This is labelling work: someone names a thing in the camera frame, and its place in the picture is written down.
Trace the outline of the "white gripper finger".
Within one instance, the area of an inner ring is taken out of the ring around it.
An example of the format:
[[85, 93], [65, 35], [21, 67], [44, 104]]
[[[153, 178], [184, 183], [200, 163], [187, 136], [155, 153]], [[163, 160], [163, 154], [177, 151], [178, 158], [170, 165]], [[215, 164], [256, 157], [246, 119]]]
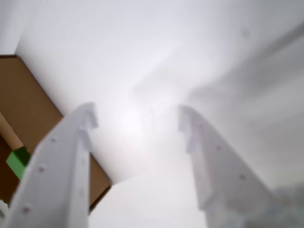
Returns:
[[40, 141], [10, 203], [4, 227], [88, 227], [90, 131], [97, 126], [95, 105], [82, 104]]
[[179, 119], [191, 156], [199, 209], [209, 228], [274, 203], [273, 193], [202, 115], [183, 105]]

